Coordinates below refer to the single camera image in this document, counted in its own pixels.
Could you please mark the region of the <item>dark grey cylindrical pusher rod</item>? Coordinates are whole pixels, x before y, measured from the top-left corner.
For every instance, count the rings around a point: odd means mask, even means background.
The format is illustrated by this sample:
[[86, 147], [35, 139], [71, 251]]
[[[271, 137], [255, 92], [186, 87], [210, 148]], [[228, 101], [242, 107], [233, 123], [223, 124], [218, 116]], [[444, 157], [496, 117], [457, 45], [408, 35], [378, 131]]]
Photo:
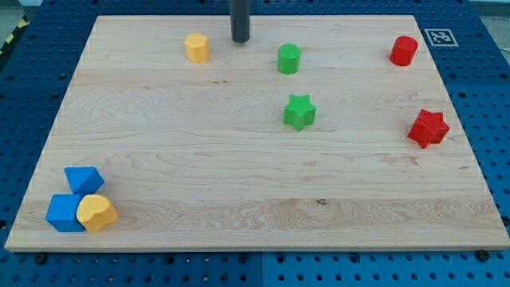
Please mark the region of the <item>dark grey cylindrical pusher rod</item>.
[[245, 43], [250, 37], [249, 0], [231, 0], [229, 18], [231, 38], [236, 43]]

